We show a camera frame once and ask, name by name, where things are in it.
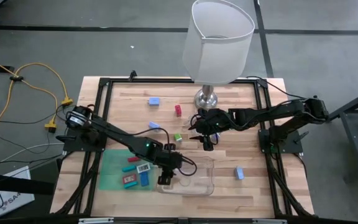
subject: wooden table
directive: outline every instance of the wooden table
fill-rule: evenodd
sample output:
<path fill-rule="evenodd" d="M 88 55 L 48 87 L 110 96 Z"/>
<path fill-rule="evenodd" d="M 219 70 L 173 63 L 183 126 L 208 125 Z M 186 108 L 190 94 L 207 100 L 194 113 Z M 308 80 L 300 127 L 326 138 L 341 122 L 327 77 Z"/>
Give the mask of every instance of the wooden table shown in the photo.
<path fill-rule="evenodd" d="M 84 77 L 78 105 L 92 104 L 96 98 L 100 77 Z M 285 90 L 281 78 L 269 81 Z M 188 119 L 195 113 L 193 97 L 200 89 L 195 84 L 184 83 L 115 83 L 108 121 L 135 133 L 148 128 L 154 121 L 165 128 L 171 139 L 180 133 L 183 142 L 179 151 L 186 156 L 209 156 L 214 160 L 214 192 L 210 196 L 161 194 L 157 191 L 105 191 L 96 186 L 92 216 L 109 217 L 209 217 L 209 218 L 272 218 L 273 206 L 267 178 L 264 155 L 260 152 L 257 131 L 259 126 L 243 132 L 227 131 L 212 152 L 203 150 L 200 142 L 189 140 L 194 136 L 187 130 Z M 215 87 L 219 97 L 218 107 L 256 108 L 254 87 L 246 84 L 230 84 Z M 287 100 L 287 96 L 272 86 L 269 87 L 272 105 Z M 150 108 L 147 100 L 160 97 L 160 106 Z M 265 102 L 261 90 L 262 102 Z M 182 116 L 177 118 L 175 105 L 181 105 Z M 148 134 L 160 142 L 166 135 Z M 108 141 L 106 149 L 123 149 L 123 145 Z M 283 164 L 287 184 L 302 206 L 313 213 L 305 171 L 301 162 L 292 154 L 284 154 Z M 84 153 L 74 152 L 62 164 L 53 198 L 51 212 L 57 211 L 76 189 L 83 163 Z M 244 168 L 244 180 L 236 180 L 234 168 Z M 83 195 L 85 207 L 88 188 Z M 281 190 L 278 190 L 280 208 L 284 211 Z"/>

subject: blue block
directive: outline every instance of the blue block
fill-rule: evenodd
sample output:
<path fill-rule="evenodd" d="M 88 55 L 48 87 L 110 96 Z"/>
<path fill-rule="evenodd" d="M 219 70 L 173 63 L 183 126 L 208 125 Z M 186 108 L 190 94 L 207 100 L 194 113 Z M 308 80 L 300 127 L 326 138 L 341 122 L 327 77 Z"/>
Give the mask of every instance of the blue block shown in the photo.
<path fill-rule="evenodd" d="M 142 187 L 148 186 L 149 185 L 149 175 L 147 174 L 148 172 L 141 172 L 140 175 L 140 184 Z"/>
<path fill-rule="evenodd" d="M 160 98 L 158 98 L 158 97 L 150 97 L 149 106 L 160 106 Z"/>
<path fill-rule="evenodd" d="M 128 184 L 124 184 L 124 188 L 127 189 L 127 188 L 135 186 L 135 185 L 137 185 L 137 181 L 133 181 L 133 182 L 128 183 Z"/>
<path fill-rule="evenodd" d="M 244 173 L 242 172 L 242 167 L 236 167 L 234 170 L 236 173 L 237 180 L 242 180 L 244 178 Z"/>
<path fill-rule="evenodd" d="M 149 127 L 150 128 L 159 128 L 160 126 L 152 121 L 149 122 Z"/>
<path fill-rule="evenodd" d="M 136 166 L 135 166 L 135 165 L 122 168 L 122 171 L 123 171 L 123 172 L 129 172 L 129 171 L 132 171 L 132 170 L 136 170 Z"/>

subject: white lampshade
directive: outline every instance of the white lampshade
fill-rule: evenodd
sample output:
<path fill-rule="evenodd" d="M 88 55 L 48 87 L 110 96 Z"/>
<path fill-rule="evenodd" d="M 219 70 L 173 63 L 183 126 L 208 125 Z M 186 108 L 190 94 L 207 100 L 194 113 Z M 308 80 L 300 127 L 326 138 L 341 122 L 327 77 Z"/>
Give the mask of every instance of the white lampshade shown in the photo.
<path fill-rule="evenodd" d="M 226 84 L 244 70 L 255 24 L 238 6 L 197 0 L 191 8 L 183 63 L 193 81 Z"/>

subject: clear plastic container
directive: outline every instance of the clear plastic container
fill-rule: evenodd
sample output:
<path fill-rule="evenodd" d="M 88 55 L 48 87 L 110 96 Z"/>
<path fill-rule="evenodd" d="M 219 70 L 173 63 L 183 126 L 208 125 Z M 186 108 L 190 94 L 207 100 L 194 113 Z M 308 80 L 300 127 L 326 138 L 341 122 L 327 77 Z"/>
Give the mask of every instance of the clear plastic container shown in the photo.
<path fill-rule="evenodd" d="M 157 191 L 166 194 L 182 195 L 211 195 L 214 192 L 213 169 L 214 161 L 210 157 L 189 157 L 197 165 L 197 172 L 187 177 L 179 171 L 175 171 L 170 185 L 157 185 Z M 181 171 L 190 174 L 194 166 L 183 163 Z"/>

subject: cable clamp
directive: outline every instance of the cable clamp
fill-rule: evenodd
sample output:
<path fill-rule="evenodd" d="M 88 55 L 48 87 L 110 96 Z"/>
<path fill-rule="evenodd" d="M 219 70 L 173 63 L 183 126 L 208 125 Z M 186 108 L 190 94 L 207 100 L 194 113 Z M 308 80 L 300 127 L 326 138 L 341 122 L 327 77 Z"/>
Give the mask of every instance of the cable clamp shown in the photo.
<path fill-rule="evenodd" d="M 9 77 L 9 79 L 14 82 L 21 82 L 24 80 L 24 77 Z"/>

